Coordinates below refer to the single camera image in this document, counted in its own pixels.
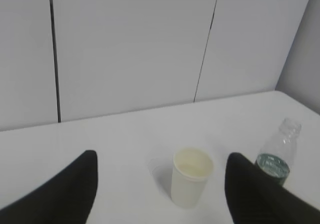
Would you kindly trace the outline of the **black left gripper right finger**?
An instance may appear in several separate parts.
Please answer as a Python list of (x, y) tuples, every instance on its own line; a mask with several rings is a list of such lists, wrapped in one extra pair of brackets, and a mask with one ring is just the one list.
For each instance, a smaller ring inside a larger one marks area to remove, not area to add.
[(224, 192), (235, 224), (318, 224), (318, 209), (277, 184), (241, 153), (228, 156)]

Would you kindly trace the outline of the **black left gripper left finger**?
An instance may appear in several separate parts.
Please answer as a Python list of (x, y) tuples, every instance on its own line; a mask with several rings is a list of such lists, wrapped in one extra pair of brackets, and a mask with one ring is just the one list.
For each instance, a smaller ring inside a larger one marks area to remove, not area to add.
[(84, 224), (98, 189), (98, 155), (86, 150), (46, 183), (0, 211), (2, 224)]

